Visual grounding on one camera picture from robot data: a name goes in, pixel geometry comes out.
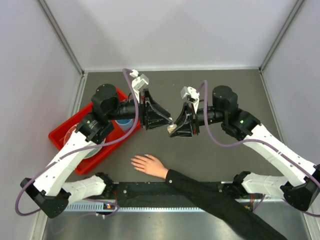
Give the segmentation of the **white nail polish brush cap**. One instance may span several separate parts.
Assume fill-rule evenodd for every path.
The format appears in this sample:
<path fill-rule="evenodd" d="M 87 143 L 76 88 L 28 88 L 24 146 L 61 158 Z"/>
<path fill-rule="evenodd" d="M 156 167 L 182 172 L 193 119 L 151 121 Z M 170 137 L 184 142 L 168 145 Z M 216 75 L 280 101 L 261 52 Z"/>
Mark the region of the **white nail polish brush cap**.
<path fill-rule="evenodd" d="M 168 124 L 168 125 L 173 125 L 173 124 L 174 124 L 174 121 L 173 121 L 173 119 L 172 119 L 171 117 L 169 117 L 169 118 L 167 119 L 167 124 Z"/>

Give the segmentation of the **beige nail polish bottle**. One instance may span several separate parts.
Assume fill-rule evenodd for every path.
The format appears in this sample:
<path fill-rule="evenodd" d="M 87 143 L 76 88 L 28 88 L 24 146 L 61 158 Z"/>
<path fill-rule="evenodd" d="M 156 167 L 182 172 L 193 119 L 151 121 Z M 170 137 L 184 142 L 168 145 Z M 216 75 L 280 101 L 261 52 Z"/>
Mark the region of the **beige nail polish bottle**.
<path fill-rule="evenodd" d="M 167 126 L 167 131 L 171 134 L 177 128 L 177 124 L 173 123 Z"/>

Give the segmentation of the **black sleeved forearm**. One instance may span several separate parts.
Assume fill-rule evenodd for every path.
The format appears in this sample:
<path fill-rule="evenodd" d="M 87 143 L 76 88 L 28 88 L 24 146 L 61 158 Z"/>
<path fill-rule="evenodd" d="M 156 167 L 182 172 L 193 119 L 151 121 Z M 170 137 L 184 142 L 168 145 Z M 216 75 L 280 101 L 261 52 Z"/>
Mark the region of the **black sleeved forearm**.
<path fill-rule="evenodd" d="M 191 203 L 224 221 L 240 237 L 246 240 L 285 240 L 286 237 L 262 218 L 243 207 L 232 197 L 211 190 L 178 171 L 169 169 L 165 183 L 179 191 Z"/>

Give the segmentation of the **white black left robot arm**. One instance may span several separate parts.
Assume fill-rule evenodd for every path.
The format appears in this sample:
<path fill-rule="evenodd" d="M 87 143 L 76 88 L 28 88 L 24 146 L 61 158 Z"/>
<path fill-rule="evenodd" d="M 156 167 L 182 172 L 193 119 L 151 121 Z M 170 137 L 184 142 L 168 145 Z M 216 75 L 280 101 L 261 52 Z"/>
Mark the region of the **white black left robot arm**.
<path fill-rule="evenodd" d="M 92 110 L 76 125 L 44 172 L 20 183 L 48 218 L 57 217 L 77 201 L 106 199 L 113 194 L 114 183 L 103 172 L 76 182 L 66 180 L 91 150 L 103 146 L 115 129 L 114 120 L 138 118 L 147 130 L 173 124 L 170 113 L 153 100 L 148 89 L 143 89 L 139 97 L 140 100 L 120 101 L 114 85 L 99 86 L 91 98 Z"/>

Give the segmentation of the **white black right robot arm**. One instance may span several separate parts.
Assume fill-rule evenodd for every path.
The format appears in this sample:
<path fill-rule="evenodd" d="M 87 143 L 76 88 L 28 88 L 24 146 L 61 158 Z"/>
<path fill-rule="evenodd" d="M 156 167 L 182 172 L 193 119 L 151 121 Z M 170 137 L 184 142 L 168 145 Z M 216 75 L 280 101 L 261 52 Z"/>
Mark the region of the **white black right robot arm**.
<path fill-rule="evenodd" d="M 201 126 L 220 123 L 222 130 L 260 154 L 281 172 L 281 176 L 259 175 L 250 171 L 237 174 L 232 183 L 219 186 L 221 192 L 235 198 L 249 194 L 281 198 L 292 207 L 306 212 L 320 193 L 320 167 L 288 148 L 274 137 L 251 113 L 239 108 L 238 96 L 225 85 L 212 90 L 212 105 L 199 108 L 200 93 L 193 87 L 183 87 L 186 99 L 182 111 L 168 127 L 170 137 L 198 135 Z"/>

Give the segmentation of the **person's bare hand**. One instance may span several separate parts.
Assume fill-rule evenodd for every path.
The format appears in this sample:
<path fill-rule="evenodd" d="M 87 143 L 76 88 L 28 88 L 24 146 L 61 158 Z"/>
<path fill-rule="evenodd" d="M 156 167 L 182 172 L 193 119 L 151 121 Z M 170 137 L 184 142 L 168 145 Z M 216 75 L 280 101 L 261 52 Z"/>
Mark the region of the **person's bare hand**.
<path fill-rule="evenodd" d="M 165 179 L 169 171 L 158 158 L 149 154 L 136 155 L 131 159 L 131 164 L 135 170 L 161 179 Z"/>

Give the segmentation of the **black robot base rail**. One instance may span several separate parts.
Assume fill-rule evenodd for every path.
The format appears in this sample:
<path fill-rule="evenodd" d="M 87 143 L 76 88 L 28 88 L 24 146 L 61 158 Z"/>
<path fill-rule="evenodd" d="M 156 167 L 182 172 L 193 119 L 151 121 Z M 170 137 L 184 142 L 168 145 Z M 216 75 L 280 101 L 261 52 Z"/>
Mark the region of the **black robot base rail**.
<path fill-rule="evenodd" d="M 191 208 L 195 205 L 164 182 L 119 182 L 108 196 L 121 208 Z"/>

